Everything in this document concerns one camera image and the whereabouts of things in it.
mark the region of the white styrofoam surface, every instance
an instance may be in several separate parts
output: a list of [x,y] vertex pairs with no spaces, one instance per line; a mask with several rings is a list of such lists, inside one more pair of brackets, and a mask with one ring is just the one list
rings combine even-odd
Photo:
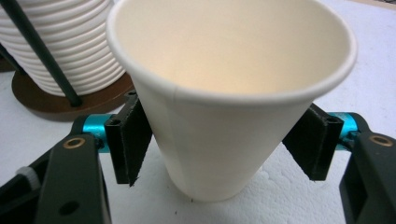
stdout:
[[[322,0],[351,26],[359,41],[349,78],[316,100],[326,111],[354,111],[373,131],[396,138],[396,11],[346,0]],[[70,122],[31,114],[13,96],[12,73],[0,74],[0,185],[64,138]],[[166,173],[153,141],[134,187],[117,185],[109,155],[101,155],[113,223],[345,223],[339,181],[349,153],[336,151],[328,179],[311,182],[279,146],[237,196],[198,203]]]

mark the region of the paper cup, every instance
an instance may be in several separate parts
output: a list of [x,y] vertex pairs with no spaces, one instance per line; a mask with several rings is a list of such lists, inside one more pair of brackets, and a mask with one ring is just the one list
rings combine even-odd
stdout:
[[107,39],[171,179],[204,202],[237,194],[357,53],[345,23],[311,0],[121,0]]
[[[19,4],[78,95],[102,90],[123,75],[106,42],[106,18],[112,0],[21,0]],[[0,19],[0,42],[8,53],[42,91],[64,96],[1,7]]]

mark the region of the wooden base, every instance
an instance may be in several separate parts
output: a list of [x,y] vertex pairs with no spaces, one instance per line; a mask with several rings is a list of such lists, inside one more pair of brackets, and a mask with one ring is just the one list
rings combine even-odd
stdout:
[[82,105],[72,107],[65,97],[42,91],[29,76],[16,72],[12,79],[12,91],[21,104],[43,119],[61,121],[71,121],[80,115],[103,114],[116,109],[124,104],[124,94],[133,89],[134,83],[125,73],[107,88],[80,96]]

